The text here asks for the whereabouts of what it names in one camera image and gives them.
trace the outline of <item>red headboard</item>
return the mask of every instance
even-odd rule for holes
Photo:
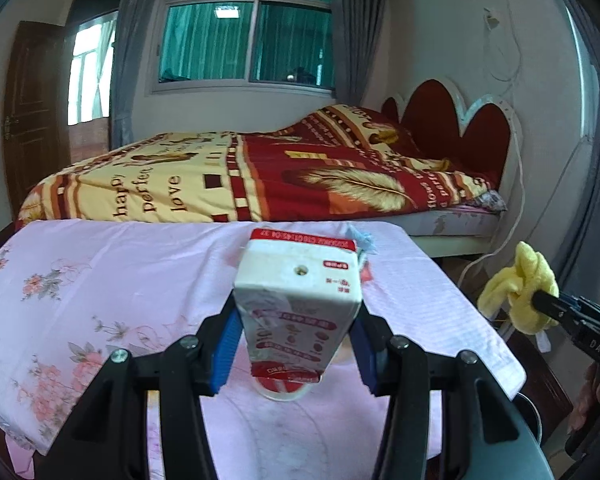
[[[395,121],[400,101],[388,98],[382,113]],[[516,133],[519,143],[522,138],[520,124],[506,102],[485,96],[467,110],[453,83],[429,79],[411,95],[400,124],[427,158],[459,160],[466,168],[488,175],[500,193],[508,195],[517,169],[511,133]]]

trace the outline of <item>metal screw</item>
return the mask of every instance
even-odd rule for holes
[[[462,350],[460,352],[460,358],[468,365],[475,365],[478,362],[478,356],[471,350]]]
[[[402,350],[404,348],[408,348],[409,339],[403,335],[394,335],[391,339],[389,339],[389,343],[391,343],[392,347]]]
[[[111,353],[111,360],[115,363],[123,363],[129,357],[129,352],[124,348],[118,348]]]
[[[198,346],[198,343],[199,340],[194,335],[186,335],[180,340],[180,345],[189,350]]]

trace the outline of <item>feather print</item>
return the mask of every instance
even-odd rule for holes
[[[303,171],[300,180],[338,193],[382,212],[400,211],[413,200],[404,192],[402,184],[392,176],[373,171],[354,169],[314,169]]]

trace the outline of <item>door handle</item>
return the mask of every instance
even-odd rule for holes
[[[20,121],[17,120],[15,117],[7,115],[7,117],[4,120],[4,126],[3,126],[4,140],[11,139],[11,125],[19,124],[19,123],[20,123]]]

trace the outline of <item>hand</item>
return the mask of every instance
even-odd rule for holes
[[[573,433],[582,428],[587,421],[587,413],[589,413],[589,410],[596,402],[600,403],[600,382],[596,381],[597,371],[597,363],[590,364],[585,371],[585,383],[582,385],[578,400],[573,407],[571,415],[569,415],[568,433]]]

